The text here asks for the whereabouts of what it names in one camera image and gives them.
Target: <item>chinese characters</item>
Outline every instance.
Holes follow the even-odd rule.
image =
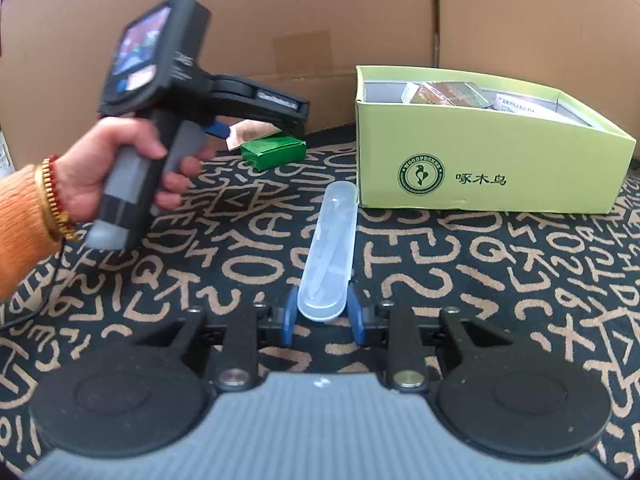
[[[493,180],[489,179],[490,177],[484,173],[479,175],[459,173],[456,175],[456,180],[459,181],[460,184],[478,184],[478,186],[482,186],[482,184],[499,184],[500,186],[504,186],[507,184],[507,178],[504,175],[495,175]]]

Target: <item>green box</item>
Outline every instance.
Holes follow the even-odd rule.
[[[358,191],[373,208],[610,211],[635,139],[555,88],[456,70],[359,66]],[[404,104],[407,82],[464,81],[531,96],[589,125],[480,108]]]
[[[240,146],[242,159],[256,170],[268,170],[306,157],[306,142],[285,134],[251,140]]]

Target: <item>black fabric with beige letters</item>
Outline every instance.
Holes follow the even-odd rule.
[[[306,160],[261,173],[239,156],[222,157],[139,250],[69,246],[43,314],[0,337],[5,465],[23,470],[46,452],[28,402],[50,370],[190,306],[221,317],[299,283],[324,188],[355,181],[353,139],[352,126],[316,135]],[[623,477],[640,456],[638,238],[640,175],[630,173],[606,216],[361,210],[353,267],[372,298],[410,304],[420,316],[466,305],[594,370],[613,400],[594,455]],[[1,305],[3,322],[38,306],[53,263],[41,262]],[[294,349],[261,352],[262,373],[382,366],[378,352],[353,343],[345,319],[298,320],[294,334]]]

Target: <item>device screen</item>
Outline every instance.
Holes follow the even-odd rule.
[[[171,7],[163,7],[127,30],[113,63],[113,75],[152,59]]]

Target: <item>hand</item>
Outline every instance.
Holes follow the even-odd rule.
[[[153,160],[167,155],[151,122],[108,117],[100,120],[56,161],[60,198],[72,223],[95,219],[104,179],[123,145],[135,146],[140,155]],[[187,156],[181,161],[179,174],[165,173],[163,189],[156,192],[156,205],[161,209],[176,209],[182,202],[180,195],[187,191],[189,179],[200,174],[200,161],[214,156],[214,148],[203,148],[196,156]]]

